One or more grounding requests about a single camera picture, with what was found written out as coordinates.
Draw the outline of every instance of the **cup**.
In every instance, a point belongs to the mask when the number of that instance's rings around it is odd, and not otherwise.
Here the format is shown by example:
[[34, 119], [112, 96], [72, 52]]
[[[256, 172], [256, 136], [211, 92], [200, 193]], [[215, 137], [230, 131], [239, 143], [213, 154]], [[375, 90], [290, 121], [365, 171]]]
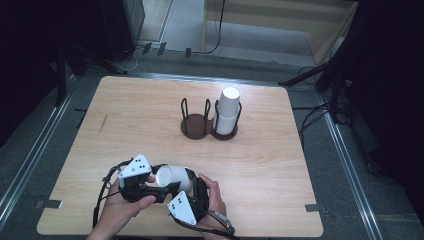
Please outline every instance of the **cup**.
[[213, 121], [213, 129], [221, 135], [228, 135], [233, 132], [234, 126], [237, 121], [238, 114], [231, 118], [225, 118], [219, 114], [219, 120], [218, 120], [218, 126], [216, 125], [217, 122], [217, 115], [215, 112], [215, 118]]
[[219, 116], [233, 118], [238, 115], [240, 92], [235, 87], [226, 87], [218, 101]]
[[185, 167], [164, 165], [156, 173], [156, 182], [161, 187], [170, 183], [181, 182], [178, 191], [189, 193], [193, 188], [193, 181], [188, 177]]

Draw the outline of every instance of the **gray floor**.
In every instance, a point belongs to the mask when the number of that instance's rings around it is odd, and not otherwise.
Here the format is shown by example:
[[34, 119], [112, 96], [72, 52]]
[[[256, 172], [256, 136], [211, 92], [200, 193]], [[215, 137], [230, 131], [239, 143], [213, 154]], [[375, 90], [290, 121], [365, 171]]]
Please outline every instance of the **gray floor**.
[[[193, 51], [200, 48], [199, 26], [194, 21], [184, 22], [181, 11], [189, 11], [188, 7], [199, 7], [201, 4], [189, 4], [188, 0], [174, 0], [168, 22], [162, 37], [167, 42], [168, 50], [184, 51], [191, 47]], [[237, 29], [239, 39], [228, 39], [226, 29]], [[237, 25], [223, 25], [222, 47], [220, 52], [212, 56], [193, 55], [184, 58], [184, 53], [166, 51], [157, 56], [157, 50], [152, 49], [147, 54], [138, 51], [135, 54], [137, 65], [132, 56], [118, 64], [129, 71], [131, 76], [143, 76], [145, 73], [155, 73], [150, 76], [160, 78], [177, 78], [182, 76], [198, 76], [215, 80], [236, 79], [248, 84], [275, 85], [304, 71], [305, 66], [313, 66], [313, 60], [308, 55], [305, 42], [300, 40], [301, 33], [273, 32], [272, 29], [247, 29]], [[213, 29], [208, 31], [213, 41]], [[254, 43], [255, 32], [258, 32], [258, 42]], [[287, 38], [281, 45], [280, 41], [264, 39], [264, 35], [284, 36]], [[89, 70], [85, 77], [74, 78], [76, 89], [64, 115], [58, 122], [55, 131], [45, 145], [44, 151], [37, 160], [32, 175], [28, 179], [20, 198], [17, 199], [13, 211], [0, 232], [0, 239], [84, 239], [84, 236], [42, 236], [36, 232], [36, 225], [42, 213], [34, 209], [38, 199], [48, 199], [54, 183], [66, 159], [73, 139], [78, 131], [76, 126], [83, 117], [83, 112], [75, 108], [87, 109], [101, 77], [109, 75], [96, 64], [88, 63]], [[293, 88], [288, 88], [293, 107], [313, 107], [325, 101], [325, 97], [314, 91], [314, 79], [309, 79]], [[55, 101], [55, 92], [47, 96], [39, 107], [25, 120], [11, 139], [0, 149], [1, 184], [3, 193], [12, 183], [25, 158], [30, 152], [38, 133], [50, 117]], [[294, 111], [294, 117], [300, 129], [302, 121], [310, 111]], [[361, 183], [366, 198], [376, 217], [382, 238], [384, 239], [424, 239], [424, 230], [413, 209], [405, 197], [402, 186], [385, 176], [375, 176], [368, 172], [366, 158], [361, 151], [352, 130], [347, 126], [337, 126], [340, 136], [345, 143], [350, 162]], [[349, 179], [346, 177], [343, 161], [334, 137], [329, 129], [326, 118], [321, 118], [305, 132], [305, 159], [308, 165], [312, 185], [318, 204], [325, 206], [326, 212], [321, 212], [324, 234], [319, 239], [368, 239], [363, 216], [358, 210], [358, 202], [352, 193]]]

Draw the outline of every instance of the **hand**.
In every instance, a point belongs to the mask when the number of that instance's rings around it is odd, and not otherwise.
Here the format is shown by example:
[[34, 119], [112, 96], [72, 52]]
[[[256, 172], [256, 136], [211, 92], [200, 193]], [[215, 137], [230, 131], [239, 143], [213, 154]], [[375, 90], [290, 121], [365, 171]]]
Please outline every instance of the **hand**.
[[[153, 183], [155, 182], [155, 178], [149, 176], [147, 181]], [[154, 196], [146, 196], [138, 202], [130, 203], [118, 193], [118, 187], [119, 180], [116, 180], [110, 187], [108, 195], [117, 194], [106, 198], [100, 219], [87, 239], [100, 240], [112, 238], [131, 218], [136, 217], [141, 210], [147, 208], [156, 201]]]
[[[210, 178], [206, 177], [203, 174], [199, 174], [199, 177], [205, 182], [206, 187], [209, 189], [209, 211], [218, 211], [221, 214], [227, 215], [227, 207], [225, 206], [224, 201], [221, 198], [221, 191], [219, 190], [219, 184], [217, 181], [213, 181]], [[197, 227], [206, 228], [206, 229], [216, 229], [226, 232], [227, 229], [222, 226], [215, 218], [207, 214], [200, 220], [197, 224]], [[210, 239], [226, 239], [225, 237], [214, 235], [211, 233], [203, 233], [202, 236], [206, 240]]]

